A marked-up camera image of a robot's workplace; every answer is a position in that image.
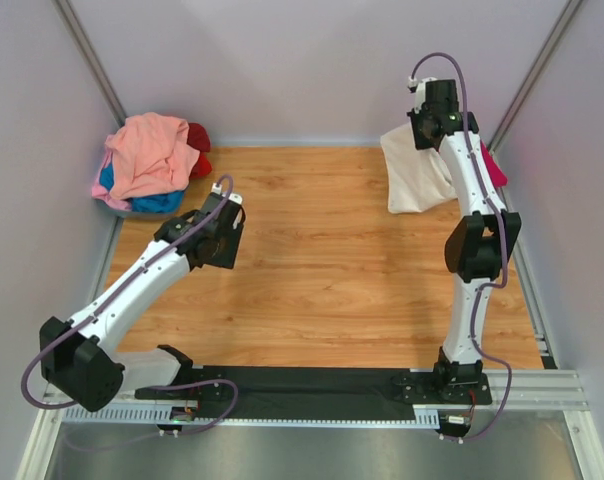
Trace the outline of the white t shirt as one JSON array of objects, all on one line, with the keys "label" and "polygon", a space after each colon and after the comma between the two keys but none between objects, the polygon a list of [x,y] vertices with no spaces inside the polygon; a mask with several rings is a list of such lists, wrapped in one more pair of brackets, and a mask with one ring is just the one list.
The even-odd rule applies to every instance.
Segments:
[{"label": "white t shirt", "polygon": [[381,136],[391,214],[422,213],[457,198],[450,172],[433,149],[417,150],[410,123]]}]

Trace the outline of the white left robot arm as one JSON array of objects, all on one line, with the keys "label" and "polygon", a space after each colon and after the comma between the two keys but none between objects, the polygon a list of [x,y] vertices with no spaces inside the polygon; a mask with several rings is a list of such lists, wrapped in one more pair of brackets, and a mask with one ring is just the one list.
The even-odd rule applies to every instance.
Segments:
[{"label": "white left robot arm", "polygon": [[137,353],[118,347],[141,315],[193,270],[233,268],[245,219],[241,195],[213,191],[201,209],[165,221],[92,305],[41,327],[42,377],[89,412],[127,391],[158,389],[170,401],[185,399],[195,379],[187,355],[169,345]]}]

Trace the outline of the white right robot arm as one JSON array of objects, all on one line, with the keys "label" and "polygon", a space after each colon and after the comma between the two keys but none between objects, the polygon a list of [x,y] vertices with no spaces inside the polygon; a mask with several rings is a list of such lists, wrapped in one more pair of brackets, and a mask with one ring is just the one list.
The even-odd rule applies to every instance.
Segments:
[{"label": "white right robot arm", "polygon": [[437,151],[451,175],[460,220],[445,242],[444,257],[454,280],[448,334],[433,370],[412,374],[405,395],[415,401],[472,403],[491,401],[482,349],[486,311],[493,290],[508,281],[508,262],[521,228],[493,185],[482,155],[482,141],[466,131],[463,115],[433,113],[425,107],[408,113],[418,150]]}]

